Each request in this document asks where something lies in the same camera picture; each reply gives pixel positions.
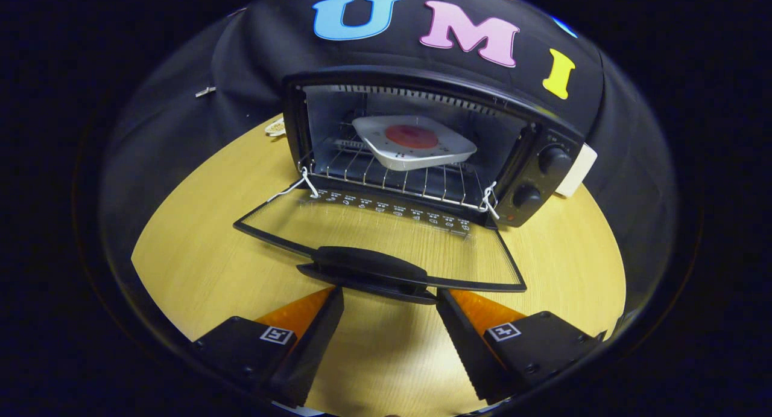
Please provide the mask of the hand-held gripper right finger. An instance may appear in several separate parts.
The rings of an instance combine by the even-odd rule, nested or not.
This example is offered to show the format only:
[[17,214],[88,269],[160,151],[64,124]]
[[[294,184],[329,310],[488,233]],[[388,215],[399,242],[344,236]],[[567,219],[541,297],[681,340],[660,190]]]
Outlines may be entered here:
[[555,378],[602,341],[552,312],[526,315],[473,291],[438,290],[436,309],[475,394],[489,405]]

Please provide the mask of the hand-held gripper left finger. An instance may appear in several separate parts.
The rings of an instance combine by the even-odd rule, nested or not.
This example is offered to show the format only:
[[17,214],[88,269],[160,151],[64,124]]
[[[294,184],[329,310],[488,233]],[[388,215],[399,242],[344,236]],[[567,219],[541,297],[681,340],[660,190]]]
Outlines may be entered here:
[[342,288],[331,286],[256,320],[231,316],[191,351],[249,394],[304,406],[343,312]]

